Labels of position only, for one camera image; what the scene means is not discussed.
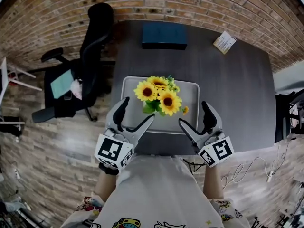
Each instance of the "artificial flower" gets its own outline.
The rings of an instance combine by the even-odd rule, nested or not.
[[[169,81],[164,77],[151,76],[147,80],[158,89],[167,89],[169,83]]]
[[[173,86],[173,91],[178,93],[180,91],[180,88],[178,86]]]
[[[157,88],[147,81],[139,82],[134,92],[141,101],[153,101],[157,98]]]
[[[188,112],[189,112],[189,107],[185,107],[183,110],[182,110],[182,112],[183,112],[183,115],[186,115]]]
[[[181,99],[176,96],[176,92],[172,90],[159,91],[157,99],[160,101],[159,107],[161,111],[170,116],[176,113],[181,107]]]

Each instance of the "gray table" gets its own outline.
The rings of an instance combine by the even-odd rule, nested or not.
[[[142,49],[143,21],[128,21],[118,47],[112,88],[113,106],[120,100],[126,76],[168,76],[195,82],[200,101],[211,104],[223,121],[235,152],[273,146],[276,129],[275,88],[268,54],[237,41],[223,55],[212,43],[220,33],[187,26],[186,50]],[[203,111],[199,110],[198,130]],[[141,154],[193,155],[185,135],[145,133],[136,152]]]

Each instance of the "wooden floor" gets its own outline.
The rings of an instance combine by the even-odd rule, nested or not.
[[[37,85],[42,86],[43,73],[37,73],[37,77]],[[20,115],[26,125],[20,143],[15,143],[13,136],[0,133],[0,163],[5,173],[5,181],[0,184],[1,194],[5,200],[9,200],[7,197],[18,189],[33,213],[49,227],[57,228],[95,185],[99,171],[93,154],[98,135],[104,131],[111,96],[99,98],[93,107],[93,113],[98,115],[97,123],[89,122],[85,113],[79,112],[74,118],[35,124],[31,114],[44,107],[43,92],[22,86],[9,88],[3,105],[19,107],[20,111],[3,109],[3,113]],[[288,141],[290,138],[280,143],[280,163]],[[237,166],[246,163],[237,178],[239,180],[257,156],[268,162],[269,172],[272,161],[278,158],[277,149],[278,145],[235,154],[221,165],[221,174],[229,175],[230,180]],[[198,157],[188,157],[188,160],[202,162]],[[16,166],[21,176],[19,181],[14,175]],[[303,168],[304,139],[292,140],[284,164],[270,183],[266,182],[264,162],[257,160],[242,182],[227,186],[225,196],[232,198],[238,210],[250,221],[258,216],[261,224],[275,227],[278,210],[285,209],[289,200],[299,199],[298,183],[292,177],[303,173]],[[202,188],[204,168],[200,168],[194,176]]]

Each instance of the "white shirt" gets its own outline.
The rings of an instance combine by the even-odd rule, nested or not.
[[[84,227],[75,225],[85,219],[93,228],[250,227],[230,200],[210,202],[188,167],[171,157],[134,156],[106,203],[96,195],[85,201],[62,227]]]

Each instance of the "person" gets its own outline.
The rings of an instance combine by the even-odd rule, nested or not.
[[[224,199],[219,167],[206,167],[203,192],[182,160],[137,155],[121,170],[102,169],[62,228],[249,228]]]

